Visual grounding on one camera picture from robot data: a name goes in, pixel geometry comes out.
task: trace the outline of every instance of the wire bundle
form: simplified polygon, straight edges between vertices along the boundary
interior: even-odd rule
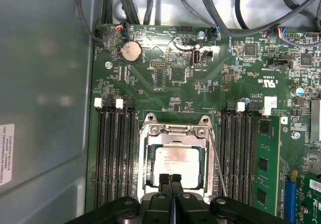
[[[120,0],[122,3],[122,7],[125,11],[126,18],[128,20],[128,23],[139,25],[139,19],[137,15],[137,11],[134,5],[134,2],[132,0]]]
[[[292,17],[296,16],[298,13],[300,13],[302,10],[306,9],[310,4],[312,4],[316,0],[306,0],[304,3],[302,3],[300,6],[286,14],[285,16],[269,23],[261,27],[257,27],[251,30],[241,30],[241,29],[229,29],[226,27],[225,23],[223,22],[222,18],[220,17],[217,9],[215,8],[212,0],[202,0],[204,3],[204,6],[208,13],[210,14],[211,18],[216,22],[216,24],[220,27],[221,31],[224,32],[226,35],[230,37],[246,37],[250,36],[259,32],[263,32],[266,30],[269,30],[273,27],[279,26],[288,20],[290,20]],[[188,3],[186,0],[181,0],[184,7],[191,12],[194,16],[200,18],[202,21],[204,21],[204,17],[198,14]],[[204,21],[211,27],[215,27],[215,24]]]
[[[295,41],[291,41],[287,38],[285,38],[285,33],[287,30],[287,27],[278,27],[278,35],[279,38],[283,41],[285,41],[287,44],[293,45],[295,47],[300,47],[300,48],[309,48],[309,47],[317,47],[321,45],[321,42],[316,42],[316,43],[311,43],[311,44],[299,44],[296,43]]]
[[[286,4],[286,6],[289,7],[291,10],[294,10],[299,6],[299,4],[296,3],[294,0],[283,0],[283,1]],[[315,15],[312,12],[310,12],[307,9],[303,9],[300,12],[300,14],[307,17],[309,20],[313,21],[313,23],[315,24]]]

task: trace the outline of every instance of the integrated circuit chip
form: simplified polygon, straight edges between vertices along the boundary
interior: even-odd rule
[[[269,134],[270,133],[270,122],[260,121],[259,132]]]
[[[312,66],[312,55],[311,54],[301,54],[301,66]]]
[[[245,56],[256,56],[256,46],[251,45],[251,44],[245,45],[244,55]]]
[[[184,82],[186,80],[185,68],[172,67],[172,81]]]
[[[268,160],[259,158],[259,163],[258,163],[259,169],[267,171],[268,165],[269,165]]]
[[[199,185],[200,153],[197,149],[157,148],[154,164],[154,185],[159,186],[159,175],[182,175],[183,188],[197,188]]]
[[[225,74],[224,75],[224,81],[226,81],[226,82],[232,81],[232,75],[231,74]]]
[[[257,190],[256,198],[258,201],[260,201],[262,204],[266,204],[266,193],[260,189]]]

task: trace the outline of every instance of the capacitor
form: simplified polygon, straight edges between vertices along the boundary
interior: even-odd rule
[[[205,39],[205,32],[202,32],[202,31],[197,32],[197,39],[200,39],[200,40]]]
[[[300,97],[304,95],[304,89],[302,87],[295,87],[290,92],[292,97]]]
[[[137,63],[142,58],[141,45],[136,41],[125,42],[119,51],[123,59],[129,64]]]
[[[243,98],[240,99],[240,102],[244,102],[245,105],[248,105],[250,103],[250,101],[251,100],[249,98],[247,98],[247,97],[243,97]]]

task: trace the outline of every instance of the small electronic component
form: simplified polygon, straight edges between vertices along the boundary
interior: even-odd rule
[[[304,95],[304,89],[302,87],[295,87],[290,92],[292,97],[300,97]]]
[[[291,109],[291,115],[292,116],[301,116],[302,115],[302,110],[297,109],[297,108],[292,108]]]
[[[232,81],[232,75],[231,74],[224,74],[224,81],[226,81],[226,82]]]
[[[240,102],[244,102],[245,105],[248,105],[250,103],[250,101],[251,100],[249,98],[247,98],[247,97],[243,97],[243,98],[240,99]]]
[[[312,55],[311,54],[301,54],[300,65],[305,67],[312,66]]]
[[[266,193],[260,189],[257,190],[256,198],[262,203],[266,204]]]
[[[247,44],[244,48],[245,56],[256,56],[256,45]]]
[[[122,98],[116,99],[116,108],[118,109],[124,108],[124,100]]]
[[[205,51],[205,57],[212,58],[213,57],[213,51]]]
[[[307,32],[305,34],[306,37],[318,37],[321,35],[321,32]]]
[[[161,61],[151,61],[151,62],[150,62],[150,66],[151,66],[151,67],[163,68],[163,67],[166,67],[167,64],[166,64],[166,62],[161,62]]]
[[[205,39],[205,32],[203,32],[203,31],[197,32],[197,39],[199,39],[199,40]]]
[[[218,28],[211,28],[209,31],[209,42],[215,42],[218,37]]]
[[[259,158],[258,167],[261,170],[267,171],[269,166],[269,161],[266,159]]]
[[[298,106],[304,106],[305,98],[304,97],[295,97],[293,100],[293,104],[298,105]]]
[[[321,141],[321,100],[311,100],[310,140]]]
[[[123,59],[129,64],[137,63],[142,57],[141,45],[135,41],[125,42],[119,51]]]
[[[271,107],[264,107],[263,109],[259,110],[259,113],[262,114],[263,116],[270,116],[272,112]]]

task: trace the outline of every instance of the blue connector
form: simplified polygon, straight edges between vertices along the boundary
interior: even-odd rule
[[[285,181],[284,219],[295,223],[295,195],[297,185],[291,180]]]

